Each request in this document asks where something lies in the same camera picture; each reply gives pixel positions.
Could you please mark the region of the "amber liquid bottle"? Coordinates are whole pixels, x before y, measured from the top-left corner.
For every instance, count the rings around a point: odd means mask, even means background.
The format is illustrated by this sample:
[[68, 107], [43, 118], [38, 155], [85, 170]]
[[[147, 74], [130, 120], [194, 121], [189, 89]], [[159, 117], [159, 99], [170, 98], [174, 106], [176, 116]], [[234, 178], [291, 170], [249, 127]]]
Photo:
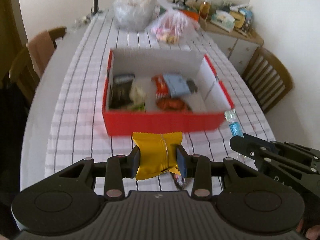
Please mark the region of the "amber liquid bottle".
[[210, 12], [210, 7], [211, 7], [211, 0], [203, 0], [200, 4], [199, 8], [199, 16], [200, 18], [206, 20], [209, 12]]

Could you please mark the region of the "pale green snack packet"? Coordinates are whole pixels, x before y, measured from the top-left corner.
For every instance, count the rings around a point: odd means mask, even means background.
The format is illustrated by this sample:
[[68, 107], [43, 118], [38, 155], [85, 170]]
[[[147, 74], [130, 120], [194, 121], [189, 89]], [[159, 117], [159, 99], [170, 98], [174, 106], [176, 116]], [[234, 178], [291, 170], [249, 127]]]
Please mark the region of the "pale green snack packet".
[[143, 88], [135, 81], [133, 81], [129, 93], [131, 103], [127, 107], [132, 111], [145, 111], [145, 101], [147, 93], [144, 92]]

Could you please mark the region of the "tissue box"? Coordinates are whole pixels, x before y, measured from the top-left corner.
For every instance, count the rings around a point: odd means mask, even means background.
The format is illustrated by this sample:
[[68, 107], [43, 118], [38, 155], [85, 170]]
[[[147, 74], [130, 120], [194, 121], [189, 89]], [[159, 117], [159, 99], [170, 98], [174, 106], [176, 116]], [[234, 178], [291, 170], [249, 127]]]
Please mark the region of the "tissue box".
[[234, 29], [235, 18], [228, 12], [216, 10], [212, 15], [210, 22], [219, 28], [231, 33]]

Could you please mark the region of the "white cabinet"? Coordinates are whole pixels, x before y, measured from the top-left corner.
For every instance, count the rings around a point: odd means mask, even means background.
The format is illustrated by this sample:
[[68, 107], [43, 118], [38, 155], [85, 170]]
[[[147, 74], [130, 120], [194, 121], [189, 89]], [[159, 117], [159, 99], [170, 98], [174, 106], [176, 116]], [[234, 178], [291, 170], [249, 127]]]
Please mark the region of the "white cabinet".
[[229, 33], [202, 18], [200, 18], [200, 25], [240, 75], [243, 74], [255, 50], [264, 44], [263, 38], [253, 29], [244, 36], [235, 30]]

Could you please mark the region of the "clear plastic bag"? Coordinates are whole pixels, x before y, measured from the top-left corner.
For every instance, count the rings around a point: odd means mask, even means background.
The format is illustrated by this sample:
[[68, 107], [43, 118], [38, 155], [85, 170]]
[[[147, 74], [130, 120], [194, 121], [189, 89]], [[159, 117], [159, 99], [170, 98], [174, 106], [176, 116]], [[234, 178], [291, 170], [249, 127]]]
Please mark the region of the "clear plastic bag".
[[143, 31], [151, 22], [156, 0], [114, 0], [116, 26], [122, 30]]

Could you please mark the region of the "left wooden chair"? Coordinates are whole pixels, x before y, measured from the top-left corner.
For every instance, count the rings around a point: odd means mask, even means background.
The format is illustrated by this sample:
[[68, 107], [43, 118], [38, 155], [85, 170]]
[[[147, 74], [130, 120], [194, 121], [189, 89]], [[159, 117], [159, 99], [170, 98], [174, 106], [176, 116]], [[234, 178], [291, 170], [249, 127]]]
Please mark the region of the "left wooden chair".
[[13, 60], [9, 70], [10, 83], [17, 85], [29, 104], [32, 103], [39, 82], [57, 48], [56, 40], [64, 38], [66, 33], [66, 27], [38, 33]]

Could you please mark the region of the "pink plastic bag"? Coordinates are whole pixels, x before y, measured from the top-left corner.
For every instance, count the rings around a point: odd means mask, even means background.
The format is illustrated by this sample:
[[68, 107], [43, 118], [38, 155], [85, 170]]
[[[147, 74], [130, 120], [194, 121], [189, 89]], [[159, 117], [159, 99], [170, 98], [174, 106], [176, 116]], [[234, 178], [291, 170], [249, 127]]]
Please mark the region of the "pink plastic bag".
[[199, 29], [199, 22], [174, 9], [161, 14], [147, 27], [158, 42], [166, 44], [177, 44], [180, 40], [195, 38]]

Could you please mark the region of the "blue candy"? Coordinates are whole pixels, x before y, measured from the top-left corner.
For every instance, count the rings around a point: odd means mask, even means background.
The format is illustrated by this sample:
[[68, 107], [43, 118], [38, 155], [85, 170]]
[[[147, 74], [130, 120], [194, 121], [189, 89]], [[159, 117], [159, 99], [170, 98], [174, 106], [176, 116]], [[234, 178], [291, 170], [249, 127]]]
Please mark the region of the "blue candy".
[[238, 118], [236, 116], [235, 109], [231, 109], [231, 110], [225, 111], [224, 112], [224, 116], [225, 116], [226, 121], [229, 124], [229, 128], [231, 130], [232, 136], [233, 137], [234, 136], [244, 137], [241, 125], [239, 124]]

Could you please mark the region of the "red chip bag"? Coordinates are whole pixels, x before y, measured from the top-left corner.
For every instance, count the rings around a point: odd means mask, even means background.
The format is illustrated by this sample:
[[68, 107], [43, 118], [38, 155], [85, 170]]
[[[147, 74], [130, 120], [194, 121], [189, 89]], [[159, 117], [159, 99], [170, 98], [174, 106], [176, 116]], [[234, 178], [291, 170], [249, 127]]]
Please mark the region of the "red chip bag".
[[171, 97], [169, 87], [162, 74], [153, 76], [151, 80], [156, 85], [156, 98], [162, 99]]

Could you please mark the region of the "red cardboard box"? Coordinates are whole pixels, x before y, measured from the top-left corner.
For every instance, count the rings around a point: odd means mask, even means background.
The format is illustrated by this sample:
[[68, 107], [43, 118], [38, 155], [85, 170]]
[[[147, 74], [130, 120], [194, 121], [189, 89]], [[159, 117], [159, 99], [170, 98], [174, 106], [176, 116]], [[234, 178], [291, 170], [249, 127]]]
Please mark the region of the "red cardboard box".
[[208, 55], [111, 49], [102, 115], [110, 136], [218, 129], [234, 103]]

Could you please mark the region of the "dark red foil packet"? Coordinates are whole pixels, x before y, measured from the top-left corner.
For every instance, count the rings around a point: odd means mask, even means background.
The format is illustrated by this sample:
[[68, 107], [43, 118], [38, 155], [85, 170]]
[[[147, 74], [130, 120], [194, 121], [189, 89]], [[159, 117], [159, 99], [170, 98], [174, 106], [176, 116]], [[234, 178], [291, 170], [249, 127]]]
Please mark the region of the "dark red foil packet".
[[191, 107], [180, 98], [161, 98], [156, 100], [156, 106], [165, 112], [192, 112]]

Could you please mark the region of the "orange container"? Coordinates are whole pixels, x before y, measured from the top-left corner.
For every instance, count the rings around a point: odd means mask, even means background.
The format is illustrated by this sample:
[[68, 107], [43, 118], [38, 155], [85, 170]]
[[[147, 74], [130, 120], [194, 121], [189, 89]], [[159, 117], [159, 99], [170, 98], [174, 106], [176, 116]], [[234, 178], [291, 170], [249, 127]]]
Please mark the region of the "orange container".
[[182, 13], [184, 13], [185, 15], [187, 15], [188, 17], [192, 18], [193, 20], [195, 20], [196, 22], [199, 22], [199, 13], [196, 11], [192, 11], [192, 10], [180, 10]]

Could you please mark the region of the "wooden chair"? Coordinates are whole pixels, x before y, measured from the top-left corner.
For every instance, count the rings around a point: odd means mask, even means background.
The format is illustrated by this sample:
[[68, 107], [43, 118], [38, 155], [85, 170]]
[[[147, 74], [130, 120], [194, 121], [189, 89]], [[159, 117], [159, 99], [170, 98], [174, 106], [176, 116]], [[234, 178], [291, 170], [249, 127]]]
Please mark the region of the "wooden chair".
[[66, 27], [38, 33], [13, 60], [9, 70], [10, 83], [17, 85], [29, 104], [32, 103], [39, 82], [57, 48], [56, 40], [64, 38], [66, 33]]
[[255, 50], [241, 77], [265, 114], [293, 88], [287, 68], [263, 47]]

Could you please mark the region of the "pink cloth on chair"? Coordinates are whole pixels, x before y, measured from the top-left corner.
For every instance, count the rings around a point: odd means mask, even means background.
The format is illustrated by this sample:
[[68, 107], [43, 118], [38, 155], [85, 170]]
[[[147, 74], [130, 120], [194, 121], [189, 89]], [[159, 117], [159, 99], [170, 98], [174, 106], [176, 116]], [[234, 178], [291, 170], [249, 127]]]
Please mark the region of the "pink cloth on chair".
[[33, 69], [39, 78], [41, 78], [55, 51], [49, 31], [45, 30], [37, 34], [26, 44], [26, 47], [29, 51]]

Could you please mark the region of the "yellow snack packet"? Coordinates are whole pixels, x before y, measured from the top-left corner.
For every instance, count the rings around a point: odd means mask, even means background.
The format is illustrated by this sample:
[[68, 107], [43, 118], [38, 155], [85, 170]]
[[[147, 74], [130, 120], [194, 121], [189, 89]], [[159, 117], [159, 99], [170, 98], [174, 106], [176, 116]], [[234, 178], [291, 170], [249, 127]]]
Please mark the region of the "yellow snack packet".
[[183, 140], [183, 133], [138, 133], [132, 139], [140, 149], [137, 180], [146, 180], [165, 172], [180, 175], [176, 158], [176, 146]]

